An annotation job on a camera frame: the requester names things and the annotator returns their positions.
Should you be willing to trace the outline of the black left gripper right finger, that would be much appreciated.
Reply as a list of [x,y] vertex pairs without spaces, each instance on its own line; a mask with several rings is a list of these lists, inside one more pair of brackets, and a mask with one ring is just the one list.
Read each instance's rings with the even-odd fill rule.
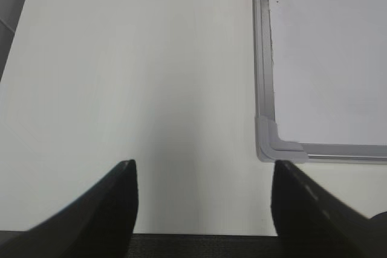
[[271,213],[288,257],[386,257],[386,213],[365,217],[290,161],[275,162]]

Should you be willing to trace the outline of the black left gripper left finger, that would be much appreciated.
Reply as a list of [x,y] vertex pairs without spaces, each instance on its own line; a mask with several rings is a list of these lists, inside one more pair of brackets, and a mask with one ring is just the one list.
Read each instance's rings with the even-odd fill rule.
[[121,161],[82,196],[1,245],[1,257],[125,257],[138,213],[137,166]]

